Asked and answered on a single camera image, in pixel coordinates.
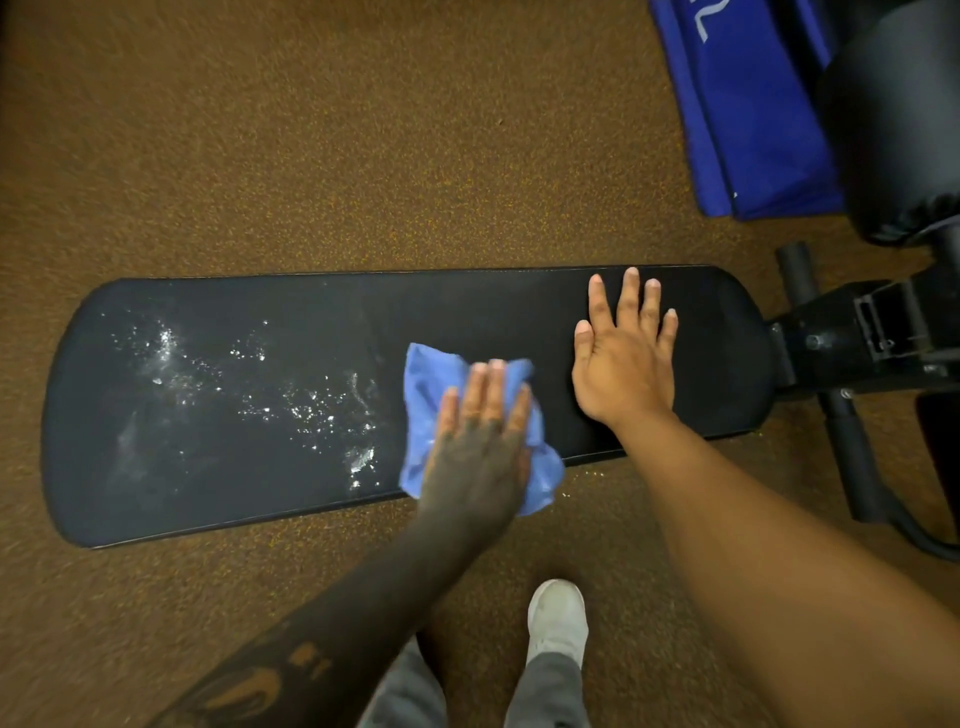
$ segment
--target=black cushion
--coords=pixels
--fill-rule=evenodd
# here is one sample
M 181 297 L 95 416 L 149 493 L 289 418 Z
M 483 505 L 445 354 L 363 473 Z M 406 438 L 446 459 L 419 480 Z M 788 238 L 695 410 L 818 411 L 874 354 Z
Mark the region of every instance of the black cushion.
M 569 372 L 594 268 L 126 279 L 91 293 L 51 369 L 43 486 L 60 533 L 106 546 L 400 495 L 412 341 L 529 357 L 568 463 L 621 454 Z M 612 301 L 624 266 L 600 269 Z M 705 437 L 766 417 L 774 375 L 750 296 L 709 266 L 642 269 L 680 312 L 679 416 Z

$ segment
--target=brown rubber flooring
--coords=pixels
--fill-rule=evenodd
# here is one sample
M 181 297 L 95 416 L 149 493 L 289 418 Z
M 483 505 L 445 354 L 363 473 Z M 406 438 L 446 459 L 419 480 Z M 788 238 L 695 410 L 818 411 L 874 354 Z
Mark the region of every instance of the brown rubber flooring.
M 766 314 L 773 251 L 822 283 L 924 252 L 841 218 L 700 216 L 641 0 L 12 0 L 0 82 L 0 723 L 144 722 L 409 518 L 395 501 L 86 552 L 48 521 L 44 380 L 91 288 L 122 276 L 713 263 Z M 909 395 L 862 399 L 889 482 L 949 533 Z M 960 611 L 957 568 L 849 523 L 815 407 L 718 446 Z M 766 726 L 671 573 L 625 461 L 573 469 L 436 611 L 454 726 L 500 724 L 530 593 L 588 601 L 597 726 Z

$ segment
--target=leg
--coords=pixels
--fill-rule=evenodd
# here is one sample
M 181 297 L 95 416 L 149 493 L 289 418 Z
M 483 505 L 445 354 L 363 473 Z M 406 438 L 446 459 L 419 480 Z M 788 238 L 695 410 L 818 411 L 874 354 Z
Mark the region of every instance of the leg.
M 416 637 L 383 676 L 357 728 L 446 728 L 444 691 Z
M 506 728 L 589 728 L 580 668 L 587 646 L 587 611 L 580 590 L 551 579 L 527 611 L 527 668 L 507 711 Z

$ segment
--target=blue cloth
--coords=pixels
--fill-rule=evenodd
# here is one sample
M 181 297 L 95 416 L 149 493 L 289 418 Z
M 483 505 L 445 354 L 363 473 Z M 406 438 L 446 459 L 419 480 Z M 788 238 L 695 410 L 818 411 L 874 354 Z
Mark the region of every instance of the blue cloth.
M 697 202 L 740 220 L 839 212 L 843 198 L 770 0 L 650 0 L 684 121 Z M 793 0 L 814 55 L 829 49 Z
M 403 370 L 403 398 L 407 403 L 407 454 L 400 471 L 400 488 L 413 497 L 420 497 L 423 469 L 433 448 L 440 400 L 449 387 L 463 394 L 467 385 L 469 364 L 460 356 L 438 352 L 423 344 L 411 344 Z M 513 407 L 520 385 L 534 372 L 529 359 L 507 363 L 504 404 Z M 553 502 L 553 492 L 564 479 L 564 461 L 557 451 L 543 440 L 543 413 L 536 400 L 527 424 L 527 447 L 531 450 L 530 479 L 519 515 L 539 511 Z

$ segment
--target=tattooed arm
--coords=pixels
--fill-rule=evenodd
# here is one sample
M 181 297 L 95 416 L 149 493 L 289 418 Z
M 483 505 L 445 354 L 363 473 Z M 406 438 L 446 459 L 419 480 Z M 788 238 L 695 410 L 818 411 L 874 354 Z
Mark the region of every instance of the tattooed arm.
M 430 607 L 523 501 L 530 390 L 503 425 L 504 365 L 475 364 L 441 404 L 418 513 L 385 549 L 227 658 L 151 723 L 355 726 Z

